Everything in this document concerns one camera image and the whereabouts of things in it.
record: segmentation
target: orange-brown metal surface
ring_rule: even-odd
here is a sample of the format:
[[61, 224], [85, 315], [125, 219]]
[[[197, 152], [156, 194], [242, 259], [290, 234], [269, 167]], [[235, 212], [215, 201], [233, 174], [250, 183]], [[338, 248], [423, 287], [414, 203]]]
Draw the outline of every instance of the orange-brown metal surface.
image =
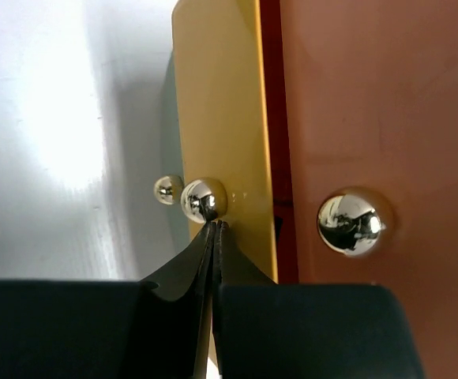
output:
[[[302, 282], [375, 282], [404, 305], [429, 377], [458, 377], [458, 1], [281, 2]], [[316, 228], [347, 186], [389, 199], [396, 233], [350, 259]]]

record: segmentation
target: white wall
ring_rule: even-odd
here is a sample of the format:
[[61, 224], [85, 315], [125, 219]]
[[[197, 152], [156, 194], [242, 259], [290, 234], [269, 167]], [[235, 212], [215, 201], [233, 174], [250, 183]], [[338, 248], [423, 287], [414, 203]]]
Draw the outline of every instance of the white wall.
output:
[[187, 242], [175, 0], [0, 0], [0, 277], [137, 279]]

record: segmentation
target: yellow metal panel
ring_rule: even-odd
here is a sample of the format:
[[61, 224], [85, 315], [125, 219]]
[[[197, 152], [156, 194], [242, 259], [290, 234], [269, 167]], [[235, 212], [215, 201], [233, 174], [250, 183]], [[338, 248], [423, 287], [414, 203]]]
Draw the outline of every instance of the yellow metal panel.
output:
[[223, 183], [239, 247], [277, 280], [259, 1], [181, 0], [173, 44], [185, 180]]

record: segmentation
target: small metal ball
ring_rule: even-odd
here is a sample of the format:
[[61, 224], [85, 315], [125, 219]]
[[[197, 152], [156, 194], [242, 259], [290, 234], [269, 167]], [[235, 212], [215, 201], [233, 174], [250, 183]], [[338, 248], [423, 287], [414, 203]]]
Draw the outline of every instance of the small metal ball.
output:
[[324, 243], [347, 257], [361, 257], [392, 233], [392, 211], [385, 200], [364, 189], [340, 191], [321, 206], [317, 228]]
[[156, 199], [166, 205], [173, 205], [180, 201], [183, 189], [183, 180], [176, 175], [163, 176], [153, 186]]
[[197, 179], [185, 187], [180, 204], [185, 215], [195, 223], [213, 221], [226, 214], [226, 190], [216, 179]]

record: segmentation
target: shiny silver ball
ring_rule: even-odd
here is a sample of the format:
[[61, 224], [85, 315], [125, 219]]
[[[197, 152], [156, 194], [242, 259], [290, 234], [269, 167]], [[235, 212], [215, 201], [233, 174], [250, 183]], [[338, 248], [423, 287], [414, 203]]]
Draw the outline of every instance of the shiny silver ball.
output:
[[375, 193], [346, 189], [331, 196], [317, 215], [324, 243], [347, 257], [361, 257], [379, 247], [391, 234], [392, 212]]
[[173, 205], [180, 201], [183, 190], [183, 180], [176, 175], [163, 176], [153, 186], [156, 199], [166, 205]]
[[226, 214], [227, 195], [218, 180], [202, 178], [185, 187], [180, 204], [190, 220], [195, 223], [206, 223]]

